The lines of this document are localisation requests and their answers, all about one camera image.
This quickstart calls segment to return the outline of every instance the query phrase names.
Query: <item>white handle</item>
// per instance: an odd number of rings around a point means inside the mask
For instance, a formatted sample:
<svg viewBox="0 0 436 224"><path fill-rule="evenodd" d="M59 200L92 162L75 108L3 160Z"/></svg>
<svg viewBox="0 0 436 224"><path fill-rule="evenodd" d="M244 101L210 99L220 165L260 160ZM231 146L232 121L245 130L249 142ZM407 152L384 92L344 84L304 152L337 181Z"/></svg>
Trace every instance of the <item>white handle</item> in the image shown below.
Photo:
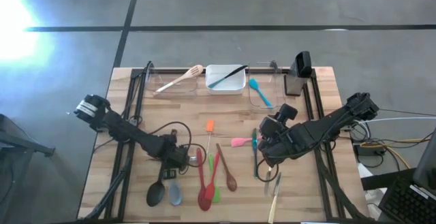
<svg viewBox="0 0 436 224"><path fill-rule="evenodd" d="M170 86L172 86L173 84L174 84L174 82L169 82L169 83L167 83L167 85L165 85L165 86L163 86L163 87L157 89L156 93L159 93L159 92L162 92L162 91L168 89L168 88L169 88Z"/></svg>
<svg viewBox="0 0 436 224"><path fill-rule="evenodd" d="M277 195L274 196L274 200L272 201L272 206L270 210L270 218L268 218L268 223L273 224L274 222L274 214L275 214L275 205L277 204Z"/></svg>

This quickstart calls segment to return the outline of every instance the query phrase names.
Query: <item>gray spoon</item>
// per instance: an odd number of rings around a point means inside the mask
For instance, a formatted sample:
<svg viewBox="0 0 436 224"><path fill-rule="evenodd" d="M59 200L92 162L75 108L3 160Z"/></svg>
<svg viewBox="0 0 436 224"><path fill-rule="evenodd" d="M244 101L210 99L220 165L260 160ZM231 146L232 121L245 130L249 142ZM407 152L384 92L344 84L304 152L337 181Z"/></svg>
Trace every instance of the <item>gray spoon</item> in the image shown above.
<svg viewBox="0 0 436 224"><path fill-rule="evenodd" d="M177 183L176 179L170 181L170 187L168 189L168 197L170 198L170 203L173 206L177 206L182 203L182 189Z"/></svg>

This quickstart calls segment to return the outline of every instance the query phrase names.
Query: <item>white sticker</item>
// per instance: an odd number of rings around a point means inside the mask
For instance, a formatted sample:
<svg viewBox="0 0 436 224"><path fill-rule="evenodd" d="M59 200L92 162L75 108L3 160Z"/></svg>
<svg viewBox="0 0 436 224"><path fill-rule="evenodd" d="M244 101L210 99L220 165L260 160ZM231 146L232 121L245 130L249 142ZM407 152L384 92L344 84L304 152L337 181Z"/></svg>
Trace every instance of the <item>white sticker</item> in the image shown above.
<svg viewBox="0 0 436 224"><path fill-rule="evenodd" d="M86 114L88 114L88 115L91 116L91 117L94 117L94 116L95 116L95 113L93 113L93 111L91 111L91 110L88 109L87 107L82 106L82 105L80 105L80 104L79 104L79 106L77 106L76 109L77 109L77 110L80 110L80 111L82 111L82 112L84 112L84 113L86 113Z"/></svg>
<svg viewBox="0 0 436 224"><path fill-rule="evenodd" d="M429 197L427 196L427 194L423 193L421 190L419 190L417 187L410 185L410 188L412 190L414 190L416 193L418 193L419 195L421 195L422 197L425 197L425 199L428 199Z"/></svg>
<svg viewBox="0 0 436 224"><path fill-rule="evenodd" d="M87 103L85 100L82 100L79 105L82 105L93 112L97 111L97 108L93 104Z"/></svg>

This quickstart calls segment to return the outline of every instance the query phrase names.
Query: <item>white dish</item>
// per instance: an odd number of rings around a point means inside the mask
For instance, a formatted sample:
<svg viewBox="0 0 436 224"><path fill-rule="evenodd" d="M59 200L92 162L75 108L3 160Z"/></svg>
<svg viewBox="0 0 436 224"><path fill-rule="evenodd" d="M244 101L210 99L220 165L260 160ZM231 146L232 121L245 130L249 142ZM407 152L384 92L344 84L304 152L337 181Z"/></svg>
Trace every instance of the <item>white dish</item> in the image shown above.
<svg viewBox="0 0 436 224"><path fill-rule="evenodd" d="M210 84L226 77L229 73L242 65L208 65L206 67L206 87L211 95L240 95L245 88L245 70L221 81L213 89L209 88Z"/></svg>

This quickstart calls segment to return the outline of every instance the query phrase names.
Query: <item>wooden tabletop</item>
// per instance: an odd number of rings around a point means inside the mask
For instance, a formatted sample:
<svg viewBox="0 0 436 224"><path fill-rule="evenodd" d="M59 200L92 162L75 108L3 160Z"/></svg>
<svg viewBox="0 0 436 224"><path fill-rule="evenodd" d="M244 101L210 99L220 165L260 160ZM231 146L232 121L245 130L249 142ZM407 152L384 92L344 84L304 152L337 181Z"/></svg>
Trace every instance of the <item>wooden tabletop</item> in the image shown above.
<svg viewBox="0 0 436 224"><path fill-rule="evenodd" d="M333 68L316 67L315 69L324 111L328 114L341 107L341 98L339 97ZM125 106L130 73L131 68L116 68L112 74L107 98L112 104L112 109L120 113ZM267 87L271 84L271 77L266 74L258 74L255 78L260 83L260 87ZM188 90L190 84L184 85ZM310 81L309 87L314 114L317 116ZM273 90L266 88L264 89L264 94L267 97L271 95L275 97L275 93L271 93ZM303 123L307 120L303 95L283 99L286 100L287 104L298 110L298 116L294 121L288 121L288 126L292 126L295 123ZM182 121L192 131L192 142L206 147L208 138L205 130L206 121L208 119L214 120L215 128L209 152L215 154L217 152L215 144L219 143L221 145L229 169L238 183L238 189L235 192L229 191L225 184L225 171L220 162L217 169L216 182L221 191L221 201L214 203L209 211L202 211L197 204L198 192L200 190L198 169L191 167L185 175L177 176L177 181L182 187L183 192L183 201L180 206L172 206L169 203L168 181L164 181L163 183L166 186L165 197L156 207L149 207L146 204L146 193L149 186L157 180L160 163L147 161L150 157L136 144L124 221L267 222L273 198L271 196L264 196L264 183L255 180L253 177L253 151L251 143L246 143L242 147L232 148L230 140L237 137L251 137L253 128L258 128L260 121L270 113L268 110L259 109L252 105L249 98L248 86L245 87L242 95L209 95L204 84L204 77L198 79L196 96L184 95L179 97L174 94L157 99L153 97L150 90L147 90L143 99L141 111L143 122L140 124L140 128L144 131L152 131L168 122ZM187 132L179 125L162 129L159 134L170 133L171 129L177 129L178 143L187 143ZM109 139L109 135L100 134L97 137L96 146ZM195 151L195 146L192 146L189 154L194 156ZM90 213L107 191L115 152L116 142L113 142L101 147L93 155L80 206L80 217ZM359 211L368 215L368 208L356 160L349 140L338 139L333 155L341 188ZM258 153L258 159L260 160L261 158L261 153ZM286 159L280 164L280 171L282 177L275 221L325 221L313 152L297 160ZM210 182L211 175L208 162L205 163L204 174L204 181L207 185ZM264 165L260 168L260 176L265 177L265 174L266 167ZM274 184L274 181L270 183L270 193L274 190ZM330 202L335 212L334 196L330 187L329 191ZM118 210L118 196L119 192L116 195L114 204L116 209L114 210Z"/></svg>

